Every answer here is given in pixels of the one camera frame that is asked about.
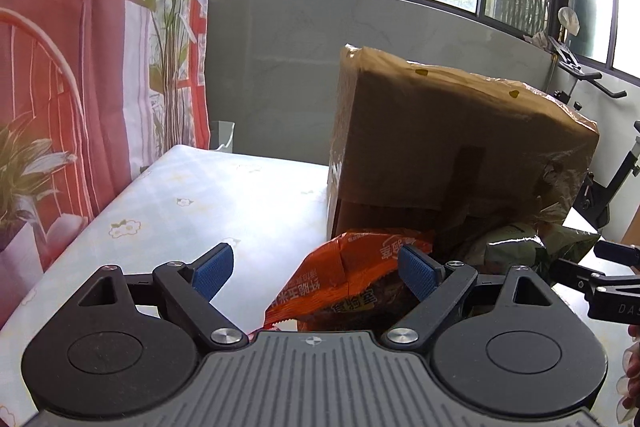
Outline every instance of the blue gripper pad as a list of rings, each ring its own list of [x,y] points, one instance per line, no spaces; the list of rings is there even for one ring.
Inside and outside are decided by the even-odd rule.
[[[190,264],[193,269],[191,286],[210,301],[234,271],[234,251],[220,243]]]
[[[436,270],[420,259],[414,247],[404,245],[398,252],[398,275],[411,292],[424,301],[438,287]]]

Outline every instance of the snack bag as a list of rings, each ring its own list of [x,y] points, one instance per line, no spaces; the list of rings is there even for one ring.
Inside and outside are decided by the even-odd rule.
[[[432,244],[431,233],[413,230],[343,233],[306,256],[267,309],[265,327],[297,319],[299,331],[379,330],[380,317],[391,325],[417,304],[398,277],[398,251],[431,253]]]

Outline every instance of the cardboard box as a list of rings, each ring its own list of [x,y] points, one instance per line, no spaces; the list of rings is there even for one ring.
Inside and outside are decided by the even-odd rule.
[[[435,230],[436,250],[517,221],[562,223],[596,124],[526,84],[345,47],[328,179],[328,238]]]

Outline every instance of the black clamp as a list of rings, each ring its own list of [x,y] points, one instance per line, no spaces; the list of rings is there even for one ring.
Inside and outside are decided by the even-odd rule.
[[[640,264],[637,247],[598,241],[593,248],[600,259],[625,266]],[[558,259],[549,275],[554,281],[584,294],[589,303],[588,316],[601,321],[640,325],[640,277],[607,276],[605,273]]]
[[[247,336],[209,304],[232,271],[226,243],[150,274],[102,266],[24,352],[22,377],[36,407],[93,418],[148,409],[176,393],[204,354],[246,346]],[[165,320],[136,305],[156,306]]]

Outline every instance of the plastic wrap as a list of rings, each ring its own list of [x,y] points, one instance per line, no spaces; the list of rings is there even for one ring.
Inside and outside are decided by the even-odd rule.
[[[549,267],[554,260],[578,263],[599,238],[597,233],[550,223],[512,223],[487,233],[470,247],[460,248],[457,257],[480,273],[499,275],[506,274],[511,266],[524,264],[552,283]]]
[[[434,230],[434,257],[509,223],[560,225],[596,124],[526,84],[342,52],[330,152],[329,237]]]

